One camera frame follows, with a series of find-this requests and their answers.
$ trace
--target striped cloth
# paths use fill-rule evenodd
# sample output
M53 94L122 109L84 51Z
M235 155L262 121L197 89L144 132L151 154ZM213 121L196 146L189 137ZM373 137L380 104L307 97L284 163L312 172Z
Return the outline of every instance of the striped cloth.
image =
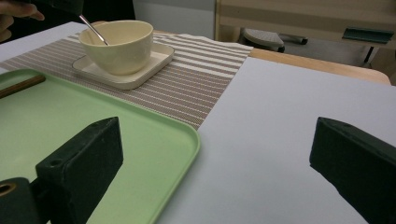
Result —
M72 69L71 64L85 55L78 34L1 62L0 67L33 68L142 105L198 129L251 48L193 35L155 34L154 42L173 47L174 58L142 86L130 91L84 79Z

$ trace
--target metal utensil handle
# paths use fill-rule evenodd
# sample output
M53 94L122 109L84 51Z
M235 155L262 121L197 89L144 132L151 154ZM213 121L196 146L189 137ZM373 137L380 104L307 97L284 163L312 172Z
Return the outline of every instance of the metal utensil handle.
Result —
M93 27L91 26L91 24L87 21L87 19L85 19L85 17L83 15L79 15L79 18L84 21L85 24L87 24L88 27L91 28L91 30L93 30L93 32L106 44L108 45L108 43L105 41L105 39L99 34L99 32Z

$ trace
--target wooden desk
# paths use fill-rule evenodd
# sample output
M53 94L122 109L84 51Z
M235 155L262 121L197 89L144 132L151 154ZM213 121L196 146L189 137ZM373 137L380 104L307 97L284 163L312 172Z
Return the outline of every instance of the wooden desk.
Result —
M253 49L249 54L252 58L263 59L276 63L285 63L317 71L328 72L345 77L355 77L377 83L390 85L388 76L373 69L361 68L340 63L330 63L286 53L278 53L264 49Z
M224 27L245 27L285 35L396 49L388 44L343 39L347 27L396 32L394 0L217 0L216 39Z

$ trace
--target brown wooden handle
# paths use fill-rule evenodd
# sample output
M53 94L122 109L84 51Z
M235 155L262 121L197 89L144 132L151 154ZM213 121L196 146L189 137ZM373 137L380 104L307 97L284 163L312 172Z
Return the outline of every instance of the brown wooden handle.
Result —
M5 88L3 90L0 90L0 99L4 98L6 96L9 96L9 95L11 95L11 94L13 94L15 92L23 91L23 90L25 90L25 89L27 89L29 87L32 87L32 86L34 86L34 85L36 85L38 83L43 82L45 80L46 80L46 78L43 75L38 75L38 76L35 76L35 77L31 77L31 78L29 78L27 80L24 80L24 81L22 81L20 83L17 83L15 85L12 85L10 87L7 87L7 88Z

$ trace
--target saucer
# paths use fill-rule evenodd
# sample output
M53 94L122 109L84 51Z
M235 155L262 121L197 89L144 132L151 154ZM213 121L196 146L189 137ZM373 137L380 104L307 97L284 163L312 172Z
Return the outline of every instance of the saucer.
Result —
M175 50L162 44L152 44L151 56L142 69L131 75L114 76L99 68L88 56L73 62L73 69L82 77L121 89L131 90L139 87L154 74L172 61Z

